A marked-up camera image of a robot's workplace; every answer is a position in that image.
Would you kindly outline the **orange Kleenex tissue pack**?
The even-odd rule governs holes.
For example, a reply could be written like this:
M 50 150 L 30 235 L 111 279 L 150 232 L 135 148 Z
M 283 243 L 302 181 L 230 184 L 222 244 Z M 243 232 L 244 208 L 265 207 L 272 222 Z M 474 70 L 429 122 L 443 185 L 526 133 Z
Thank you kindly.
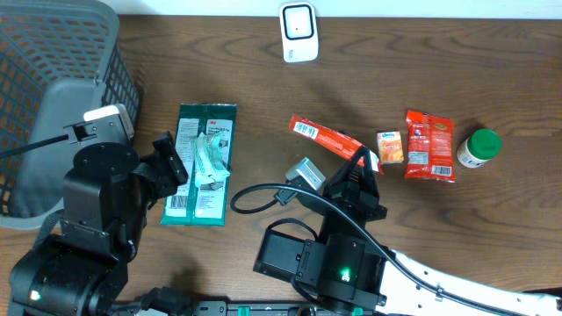
M 402 163 L 404 161 L 399 131 L 378 133 L 377 144 L 379 158 L 383 164 Z

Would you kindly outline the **green-lid white jar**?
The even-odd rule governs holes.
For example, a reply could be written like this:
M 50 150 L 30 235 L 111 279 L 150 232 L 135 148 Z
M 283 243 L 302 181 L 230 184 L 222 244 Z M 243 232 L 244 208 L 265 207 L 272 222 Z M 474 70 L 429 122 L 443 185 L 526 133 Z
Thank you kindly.
M 457 158 L 463 166 L 476 169 L 496 157 L 501 149 L 501 138 L 495 131 L 479 129 L 459 145 Z

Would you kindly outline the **mint green wipe packet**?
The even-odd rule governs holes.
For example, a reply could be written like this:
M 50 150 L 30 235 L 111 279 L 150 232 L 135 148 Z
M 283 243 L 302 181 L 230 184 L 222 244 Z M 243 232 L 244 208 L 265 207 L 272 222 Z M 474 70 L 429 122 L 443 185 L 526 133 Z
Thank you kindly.
M 220 152 L 222 133 L 201 133 L 189 140 L 194 155 L 195 185 L 223 182 L 230 176 Z

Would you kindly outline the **red coffee stick sachet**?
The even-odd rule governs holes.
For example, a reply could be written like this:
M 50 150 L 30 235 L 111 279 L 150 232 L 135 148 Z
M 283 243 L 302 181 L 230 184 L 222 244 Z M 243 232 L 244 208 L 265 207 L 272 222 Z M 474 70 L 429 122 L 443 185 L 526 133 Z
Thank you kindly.
M 291 131 L 313 140 L 348 161 L 350 161 L 352 156 L 363 146 L 361 142 L 350 136 L 295 114 L 292 115 L 289 128 Z

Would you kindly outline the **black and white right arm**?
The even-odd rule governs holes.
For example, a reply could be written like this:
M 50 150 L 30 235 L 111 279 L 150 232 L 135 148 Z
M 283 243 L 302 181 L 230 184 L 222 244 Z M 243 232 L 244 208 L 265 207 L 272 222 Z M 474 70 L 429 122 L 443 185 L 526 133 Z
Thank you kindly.
M 304 299 L 351 315 L 559 315 L 560 291 L 515 292 L 431 269 L 370 236 L 367 223 L 384 219 L 378 188 L 360 149 L 327 179 L 307 158 L 274 185 L 275 203 L 293 199 L 320 214 L 320 231 L 299 239 L 269 226 L 254 270 L 285 281 Z

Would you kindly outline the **green 3M glove package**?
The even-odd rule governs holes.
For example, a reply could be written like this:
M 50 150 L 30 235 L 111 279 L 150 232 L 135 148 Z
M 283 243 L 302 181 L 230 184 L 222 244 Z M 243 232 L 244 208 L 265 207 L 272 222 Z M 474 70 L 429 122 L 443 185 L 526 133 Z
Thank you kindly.
M 161 223 L 183 226 L 224 226 L 229 177 L 223 182 L 198 188 L 195 185 L 194 155 L 189 140 L 201 133 L 222 133 L 220 152 L 231 171 L 236 104 L 182 104 L 177 122 L 176 151 L 188 171 L 187 184 L 167 197 Z

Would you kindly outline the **red snack packet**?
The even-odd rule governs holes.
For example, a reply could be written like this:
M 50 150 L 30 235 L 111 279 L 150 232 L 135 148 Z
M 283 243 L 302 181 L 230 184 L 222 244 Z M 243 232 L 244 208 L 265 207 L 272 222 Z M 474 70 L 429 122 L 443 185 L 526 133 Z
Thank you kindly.
M 453 121 L 422 111 L 408 110 L 406 122 L 408 141 L 404 177 L 455 183 Z

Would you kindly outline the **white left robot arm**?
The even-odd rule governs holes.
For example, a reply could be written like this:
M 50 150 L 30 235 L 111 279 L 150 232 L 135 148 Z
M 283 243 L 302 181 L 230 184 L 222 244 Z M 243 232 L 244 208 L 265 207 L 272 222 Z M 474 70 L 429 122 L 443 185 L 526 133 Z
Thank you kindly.
M 171 133 L 140 156 L 128 145 L 81 149 L 63 179 L 63 208 L 43 222 L 10 275 L 10 315 L 119 315 L 116 299 L 139 252 L 147 213 L 187 183 Z

